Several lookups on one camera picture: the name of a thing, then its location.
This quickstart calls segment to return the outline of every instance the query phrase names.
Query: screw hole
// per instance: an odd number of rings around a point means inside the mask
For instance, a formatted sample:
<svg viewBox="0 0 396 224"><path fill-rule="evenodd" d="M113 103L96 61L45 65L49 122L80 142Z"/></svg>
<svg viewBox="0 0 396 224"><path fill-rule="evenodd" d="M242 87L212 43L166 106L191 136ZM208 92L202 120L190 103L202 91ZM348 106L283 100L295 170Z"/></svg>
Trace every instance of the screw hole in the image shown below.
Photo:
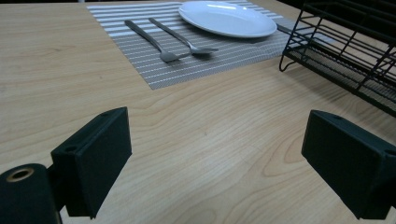
<svg viewBox="0 0 396 224"><path fill-rule="evenodd" d="M387 149L385 152L390 156L396 156L396 150Z"/></svg>
<svg viewBox="0 0 396 224"><path fill-rule="evenodd" d="M21 180L31 176L34 171L35 170L30 168L30 167L16 170L16 171L12 172L12 174L10 174L7 177L7 182L18 182L18 181L21 181Z"/></svg>
<svg viewBox="0 0 396 224"><path fill-rule="evenodd" d="M67 148L64 149L64 151L72 152L72 151L75 151L76 149L77 149L77 147L67 147Z"/></svg>

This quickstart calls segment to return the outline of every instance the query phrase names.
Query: black plastic bracket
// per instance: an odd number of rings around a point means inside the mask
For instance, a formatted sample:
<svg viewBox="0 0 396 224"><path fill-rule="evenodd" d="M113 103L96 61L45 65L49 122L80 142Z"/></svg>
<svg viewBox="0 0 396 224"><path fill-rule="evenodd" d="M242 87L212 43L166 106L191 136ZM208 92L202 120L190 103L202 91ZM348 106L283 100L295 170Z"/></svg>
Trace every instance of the black plastic bracket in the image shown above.
<svg viewBox="0 0 396 224"><path fill-rule="evenodd" d="M396 146L346 119L312 110L302 153L356 218L385 219L396 205Z"/></svg>
<svg viewBox="0 0 396 224"><path fill-rule="evenodd" d="M0 175L0 223L62 223L96 217L132 155L126 107L102 113L51 152L49 169L25 164Z"/></svg>

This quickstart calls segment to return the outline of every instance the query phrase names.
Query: black wire rack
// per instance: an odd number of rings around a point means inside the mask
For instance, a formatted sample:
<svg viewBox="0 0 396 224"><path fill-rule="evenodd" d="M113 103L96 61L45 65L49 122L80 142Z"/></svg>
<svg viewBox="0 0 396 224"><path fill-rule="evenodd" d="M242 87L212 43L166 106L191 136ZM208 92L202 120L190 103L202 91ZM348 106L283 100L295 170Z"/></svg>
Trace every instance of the black wire rack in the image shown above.
<svg viewBox="0 0 396 224"><path fill-rule="evenodd" d="M391 1L306 0L279 70L299 63L396 117L396 3ZM284 57L291 62L282 67Z"/></svg>

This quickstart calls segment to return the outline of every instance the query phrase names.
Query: striped placemat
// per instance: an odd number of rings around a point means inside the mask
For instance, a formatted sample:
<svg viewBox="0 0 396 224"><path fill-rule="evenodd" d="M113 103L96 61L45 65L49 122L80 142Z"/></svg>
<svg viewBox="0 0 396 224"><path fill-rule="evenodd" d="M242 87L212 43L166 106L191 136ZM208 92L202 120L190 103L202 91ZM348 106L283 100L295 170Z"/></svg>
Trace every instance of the striped placemat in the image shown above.
<svg viewBox="0 0 396 224"><path fill-rule="evenodd" d="M294 21L286 20L281 15L248 1L226 2L257 10L290 29L294 25ZM279 31L262 38L214 35L183 21L178 14L181 4L161 2L88 6L87 8L153 90L274 58L281 55L289 38L288 35ZM185 36L195 46L216 48L219 51L206 56L189 56L178 61L164 63L159 58L160 52L157 49L124 25L125 20L135 22L167 50L175 54L189 51L180 41L149 22L148 18L151 17Z"/></svg>

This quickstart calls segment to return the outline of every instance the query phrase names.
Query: light wood tabletop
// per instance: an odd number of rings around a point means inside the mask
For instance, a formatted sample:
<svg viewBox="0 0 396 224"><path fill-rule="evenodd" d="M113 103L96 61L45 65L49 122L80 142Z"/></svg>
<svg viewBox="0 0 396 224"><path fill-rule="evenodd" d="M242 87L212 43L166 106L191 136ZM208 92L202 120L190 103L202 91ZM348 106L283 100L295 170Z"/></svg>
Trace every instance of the light wood tabletop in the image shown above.
<svg viewBox="0 0 396 224"><path fill-rule="evenodd" d="M296 19L275 0L253 3ZM127 106L133 155L94 220L64 223L395 223L357 220L301 155L310 110L396 144L396 118L279 57L153 91L87 5L0 5L0 172L52 164L96 115Z"/></svg>

